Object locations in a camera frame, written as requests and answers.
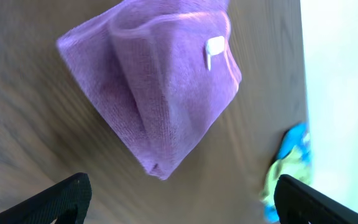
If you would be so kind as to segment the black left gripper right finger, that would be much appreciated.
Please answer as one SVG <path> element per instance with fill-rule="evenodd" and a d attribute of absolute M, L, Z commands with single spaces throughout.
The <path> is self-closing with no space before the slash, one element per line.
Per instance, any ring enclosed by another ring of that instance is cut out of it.
<path fill-rule="evenodd" d="M 358 224 L 358 213 L 283 174 L 274 192 L 281 224 Z"/>

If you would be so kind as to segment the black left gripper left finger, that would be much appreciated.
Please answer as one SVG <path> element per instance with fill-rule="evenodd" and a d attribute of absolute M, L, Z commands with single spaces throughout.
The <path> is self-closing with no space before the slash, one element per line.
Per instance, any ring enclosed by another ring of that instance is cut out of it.
<path fill-rule="evenodd" d="M 87 174 L 79 172 L 0 213 L 0 224 L 82 224 L 92 197 Z"/>

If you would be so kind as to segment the purple cloth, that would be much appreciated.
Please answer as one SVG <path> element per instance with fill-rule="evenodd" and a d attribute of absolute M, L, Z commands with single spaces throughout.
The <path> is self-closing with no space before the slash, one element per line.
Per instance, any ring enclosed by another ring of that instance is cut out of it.
<path fill-rule="evenodd" d="M 57 48 L 81 90 L 145 171 L 165 180 L 242 79 L 227 1 L 123 1 Z"/>

